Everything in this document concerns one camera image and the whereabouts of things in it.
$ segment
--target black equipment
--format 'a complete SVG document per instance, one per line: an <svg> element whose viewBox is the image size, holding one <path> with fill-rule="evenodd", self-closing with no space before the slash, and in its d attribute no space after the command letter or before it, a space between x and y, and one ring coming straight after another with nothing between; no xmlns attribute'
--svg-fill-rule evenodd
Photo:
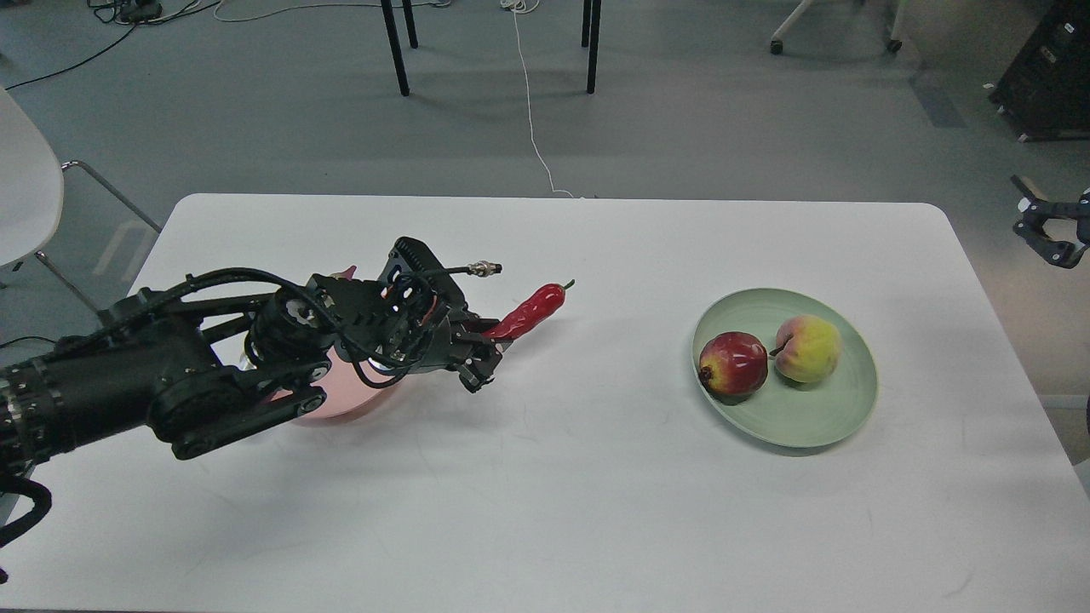
<svg viewBox="0 0 1090 613"><path fill-rule="evenodd" d="M325 401L316 383L329 372L331 347L361 384L388 387L408 374L448 370L477 392L492 382L509 341L482 336L498 321L471 312L451 275L500 271L488 262L444 268L427 245L402 237L377 280L313 275L303 287L262 271L225 268L165 291L144 288L100 311L97 332L0 369L0 492L35 503L0 528L0 546L49 509L49 491L26 478L35 465L142 424L184 460L283 423ZM243 281L279 289L181 300ZM201 328L217 315L233 318ZM243 333L254 368L225 365L211 345ZM363 361L390 378L370 381ZM276 393L282 397L271 399Z"/></svg>
<svg viewBox="0 0 1090 613"><path fill-rule="evenodd" d="M989 99L1021 142L1090 137L1090 2L1053 3Z"/></svg>
<svg viewBox="0 0 1090 613"><path fill-rule="evenodd" d="M1074 268L1090 245L1090 190L1083 192L1078 202L1051 202L1029 180L1015 176L1010 181L1024 196L1018 203L1021 217L1015 223L1015 233L1049 264ZM1050 237L1044 230L1044 224L1050 219L1075 221L1077 242Z"/></svg>

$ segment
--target white table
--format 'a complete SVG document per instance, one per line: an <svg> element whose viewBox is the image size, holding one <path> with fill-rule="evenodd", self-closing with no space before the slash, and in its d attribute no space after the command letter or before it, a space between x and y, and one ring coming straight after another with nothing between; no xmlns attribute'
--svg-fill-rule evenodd
<svg viewBox="0 0 1090 613"><path fill-rule="evenodd" d="M140 429L43 465L55 509L0 553L0 603L1086 611L1090 503L936 208L201 194L136 285L377 275L402 235L502 263L460 281L483 315L578 283L476 395L436 372L360 420L189 462ZM750 287L818 298L868 340L881 392L853 436L792 457L705 404L693 328Z"/></svg>
<svg viewBox="0 0 1090 613"><path fill-rule="evenodd" d="M0 91L0 266L40 249L57 231L61 165L45 136Z"/></svg>

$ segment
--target black bracket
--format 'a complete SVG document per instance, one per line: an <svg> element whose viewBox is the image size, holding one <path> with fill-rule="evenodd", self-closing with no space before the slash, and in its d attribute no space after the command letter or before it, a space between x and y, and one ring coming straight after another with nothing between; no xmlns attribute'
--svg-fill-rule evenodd
<svg viewBox="0 0 1090 613"><path fill-rule="evenodd" d="M1090 247L1090 190L1078 202L1051 202L1029 180L1014 176L1010 181L1024 199L1018 208L1021 217L1014 231L1045 262L1061 268L1074 268L1087 247ZM1078 242L1055 240L1044 230L1050 219L1069 219L1076 223Z"/></svg>

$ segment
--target black cable on floor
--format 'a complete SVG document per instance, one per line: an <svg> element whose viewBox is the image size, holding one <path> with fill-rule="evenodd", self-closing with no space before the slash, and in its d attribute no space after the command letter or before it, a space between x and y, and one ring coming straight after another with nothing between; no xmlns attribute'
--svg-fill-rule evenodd
<svg viewBox="0 0 1090 613"><path fill-rule="evenodd" d="M29 335L26 335L26 336L21 336L19 338L13 338L13 339L8 340L5 342L0 342L0 349L5 349L8 347L11 347L12 345L15 345L16 342L22 342L24 340L41 340L41 341L45 341L45 342L57 345L57 341L53 340L52 338L46 338L44 336L36 336L36 335L33 335L33 334L29 334Z"/></svg>
<svg viewBox="0 0 1090 613"><path fill-rule="evenodd" d="M70 71L70 70L75 70L75 69L77 69L77 68L82 67L83 64L85 64L85 63L89 62L90 60L94 60L95 58L97 58L97 57L101 56L102 53L105 53L105 52L109 51L110 49L112 49L112 48L117 47L117 46L118 46L118 44L119 44L119 43L121 43L122 40L124 40L125 38L128 38L128 37L129 37L129 35L130 35L130 34L132 34L134 29L136 29L136 26L135 26L135 25L134 25L134 26L132 26L132 27L130 27L130 28L129 28L129 29L128 29L128 31L126 31L126 32L125 32L125 33L124 33L123 35L121 35L121 38L118 38L117 40L114 40L114 41L113 41L113 43L112 43L112 44L111 44L111 45L110 45L109 47L107 47L107 48L102 49L101 51L99 51L99 52L95 53L94 56L92 56L92 57L87 58L86 60L84 60L84 61L82 61L82 62L80 62L80 63L77 63L77 64L75 64L75 65L71 65L71 67L69 67L69 68L66 68L66 69L63 69L63 70L59 70L59 71L57 71L57 72L53 72L53 73L50 73L50 74L47 74L47 75L45 75L45 76L39 76L39 77L37 77L37 79L32 79L32 80L29 80L29 81L24 81L24 82L22 82L22 83L16 83L16 84L14 84L14 85L12 85L12 86L10 86L10 87L4 87L4 91L5 91L5 92L11 92L11 91L12 91L12 89L14 89L15 87L22 87L23 85L29 85L31 83L37 83L38 81L43 81L43 80L46 80L46 79L49 79L50 76L57 76L58 74L63 74L63 73L65 73L65 72L68 72L68 71Z"/></svg>

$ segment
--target black cable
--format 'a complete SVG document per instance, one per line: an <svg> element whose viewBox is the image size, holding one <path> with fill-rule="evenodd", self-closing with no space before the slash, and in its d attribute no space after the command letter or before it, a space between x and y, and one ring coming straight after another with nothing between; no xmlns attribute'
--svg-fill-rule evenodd
<svg viewBox="0 0 1090 613"><path fill-rule="evenodd" d="M32 79L32 80L29 80L29 81L24 81L24 82L22 82L22 83L16 83L16 84L14 84L14 85L12 85L12 86L10 86L10 87L4 87L4 91L5 91L5 92L11 92L11 91L12 91L12 89L14 89L15 87L22 87L23 85L29 85L31 83L37 83L38 81L43 81L43 80L46 80L46 79L49 79L50 76L57 76L58 74L63 74L63 73L65 73L65 72L68 72L68 71L70 71L70 70L75 70L75 69L77 69L77 68L82 67L83 64L85 64L85 63L89 62L90 60L94 60L95 58L97 58L97 57L101 56L102 53L105 53L105 52L109 51L110 49L112 49L112 48L117 47L117 46L118 46L118 44L119 44L119 43L121 43L122 40L124 40L125 38L128 38L128 37L129 37L129 35L130 35L130 34L132 34L134 29L136 29L136 26L135 26L135 25L134 25L134 26L132 26L132 27L130 27L128 32L125 32L125 33L124 33L123 35L121 35L121 38L118 38L117 40L114 40L114 41L113 41L112 44L110 44L110 46L109 46L109 47L107 47L107 48L102 49L101 51L99 51L99 52L95 53L94 56L92 56L92 57L87 58L86 60L84 60L84 61L82 61L82 62L80 62L80 63L77 63L77 64L75 64L75 65L71 65L71 67L69 67L69 68L65 68L65 69L63 69L63 70L59 70L59 71L57 71L57 72L53 72L53 73L50 73L50 74L47 74L47 75L45 75L45 76L39 76L39 77L37 77L37 79Z"/></svg>
<svg viewBox="0 0 1090 613"><path fill-rule="evenodd" d="M325 304L322 304L315 297L311 296L305 291L304 288L287 280L282 279L271 273L266 273L265 271L258 271L256 268L221 268L219 271L213 271L210 273L205 273L199 276L189 276L186 280L172 288L169 288L152 300L149 300L141 310L133 312L132 314L118 320L113 324L99 328L97 332L92 333L78 340L71 344L66 344L61 349L55 350L53 352L43 356L41 359L45 361L55 360L63 356L75 353L82 349L94 346L99 340L102 340L116 332L126 328L138 320L146 317L147 315L155 313L165 305L181 300L185 296L201 291L202 289L207 289L210 287L219 285L228 285L234 283L245 283L245 281L258 281L267 283L280 286L281 288L291 292L294 297L299 298L310 306L322 323L328 325L334 332L337 333L338 338L341 342L355 351L363 353L365 357L375 360L376 362L383 364L391 370L409 369L412 364L402 362L400 360L395 360L388 356L383 356L373 349L363 347L356 340L344 334L342 326L337 321L337 317L326 309Z"/></svg>
<svg viewBox="0 0 1090 613"><path fill-rule="evenodd" d="M34 503L34 506L25 515L0 527L0 548L22 537L31 528L34 528L49 513L49 508L53 505L53 496L49 492L49 489L25 477L0 474L0 493L26 496ZM0 568L0 584L7 581L8 574Z"/></svg>
<svg viewBox="0 0 1090 613"><path fill-rule="evenodd" d="M46 338L44 336L35 336L33 334L28 334L26 336L21 336L19 338L13 338L11 340L5 340L4 342L0 342L0 349L7 349L8 347L11 347L16 342L22 342L24 340L43 340L45 342L51 342L53 345L57 345L57 341L53 340L52 338Z"/></svg>

